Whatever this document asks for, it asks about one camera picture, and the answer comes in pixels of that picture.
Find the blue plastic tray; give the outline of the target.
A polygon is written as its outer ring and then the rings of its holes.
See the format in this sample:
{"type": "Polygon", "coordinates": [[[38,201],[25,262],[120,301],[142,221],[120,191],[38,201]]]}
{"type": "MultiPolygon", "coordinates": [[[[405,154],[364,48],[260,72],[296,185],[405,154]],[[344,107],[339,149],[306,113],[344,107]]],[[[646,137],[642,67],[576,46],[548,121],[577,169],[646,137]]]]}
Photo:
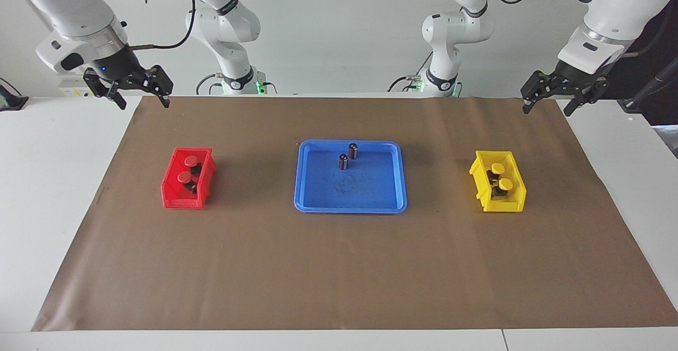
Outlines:
{"type": "Polygon", "coordinates": [[[308,139],[299,145],[296,209],[319,214],[400,214],[407,209],[404,161],[393,141],[308,139]],[[338,158],[358,144],[358,157],[339,170],[338,158]]]}

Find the black stand pole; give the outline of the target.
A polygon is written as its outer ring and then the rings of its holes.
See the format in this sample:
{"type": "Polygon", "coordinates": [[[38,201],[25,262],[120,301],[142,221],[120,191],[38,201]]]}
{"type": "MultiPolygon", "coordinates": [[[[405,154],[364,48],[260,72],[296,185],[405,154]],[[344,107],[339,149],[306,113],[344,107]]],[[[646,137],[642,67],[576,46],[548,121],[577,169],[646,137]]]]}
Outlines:
{"type": "Polygon", "coordinates": [[[647,84],[634,96],[630,98],[620,98],[617,104],[621,107],[623,112],[627,114],[642,114],[641,104],[650,95],[658,93],[678,80],[678,55],[665,66],[661,71],[654,76],[647,84]]]}

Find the red plastic bin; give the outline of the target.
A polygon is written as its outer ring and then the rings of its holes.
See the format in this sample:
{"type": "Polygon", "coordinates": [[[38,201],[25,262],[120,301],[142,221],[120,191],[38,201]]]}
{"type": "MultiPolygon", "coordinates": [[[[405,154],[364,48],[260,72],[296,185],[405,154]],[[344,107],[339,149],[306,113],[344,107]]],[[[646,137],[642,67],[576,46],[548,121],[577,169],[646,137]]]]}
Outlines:
{"type": "Polygon", "coordinates": [[[160,185],[163,206],[166,209],[204,209],[207,199],[211,195],[211,184],[216,170],[212,148],[176,148],[172,153],[162,184],[160,185]],[[196,196],[184,190],[182,185],[176,180],[179,172],[188,170],[188,168],[184,167],[183,161],[189,155],[195,155],[202,163],[201,175],[197,177],[196,196]]]}

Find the black device on table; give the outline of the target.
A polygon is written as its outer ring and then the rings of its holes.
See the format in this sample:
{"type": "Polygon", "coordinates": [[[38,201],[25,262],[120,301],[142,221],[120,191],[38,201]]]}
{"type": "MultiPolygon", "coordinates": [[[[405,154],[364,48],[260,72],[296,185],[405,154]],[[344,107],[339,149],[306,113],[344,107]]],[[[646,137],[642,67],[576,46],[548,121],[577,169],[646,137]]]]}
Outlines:
{"type": "Polygon", "coordinates": [[[22,110],[28,100],[29,96],[23,95],[19,89],[0,77],[0,112],[22,110]]]}

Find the yellow plastic bin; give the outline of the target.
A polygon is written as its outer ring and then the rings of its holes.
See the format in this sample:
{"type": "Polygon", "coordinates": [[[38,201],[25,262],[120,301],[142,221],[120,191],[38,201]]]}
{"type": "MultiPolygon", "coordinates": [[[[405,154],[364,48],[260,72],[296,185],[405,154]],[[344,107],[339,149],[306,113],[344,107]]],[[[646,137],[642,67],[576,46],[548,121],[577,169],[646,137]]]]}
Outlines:
{"type": "Polygon", "coordinates": [[[476,199],[481,204],[482,211],[490,213],[518,213],[522,212],[527,196],[527,187],[524,184],[521,174],[518,170],[518,164],[511,151],[475,151],[470,170],[476,186],[476,199]],[[502,178],[508,178],[513,182],[513,189],[508,195],[508,199],[503,201],[492,201],[492,184],[496,179],[489,179],[487,170],[492,163],[501,163],[506,168],[502,178]]]}

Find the white wall socket strip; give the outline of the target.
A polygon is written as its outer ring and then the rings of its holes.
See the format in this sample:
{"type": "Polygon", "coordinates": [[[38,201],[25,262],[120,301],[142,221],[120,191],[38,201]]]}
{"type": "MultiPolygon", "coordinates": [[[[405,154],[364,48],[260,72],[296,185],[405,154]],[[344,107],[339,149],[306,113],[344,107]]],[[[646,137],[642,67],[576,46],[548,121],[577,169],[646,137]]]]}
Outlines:
{"type": "Polygon", "coordinates": [[[80,79],[61,80],[58,88],[65,97],[92,97],[94,95],[87,84],[80,79]]]}

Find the brown paper mat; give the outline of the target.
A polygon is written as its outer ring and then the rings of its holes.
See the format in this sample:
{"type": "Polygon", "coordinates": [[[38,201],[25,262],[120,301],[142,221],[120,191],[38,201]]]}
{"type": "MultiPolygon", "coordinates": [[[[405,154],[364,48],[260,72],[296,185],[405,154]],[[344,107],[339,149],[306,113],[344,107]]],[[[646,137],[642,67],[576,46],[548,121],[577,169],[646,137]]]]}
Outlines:
{"type": "Polygon", "coordinates": [[[557,103],[144,97],[34,331],[678,325],[557,103]],[[306,214],[299,145],[388,140],[401,214],[306,214]],[[176,148],[212,148],[204,209],[166,209],[176,148]],[[475,151],[511,151],[518,213],[482,211],[475,151]]]}

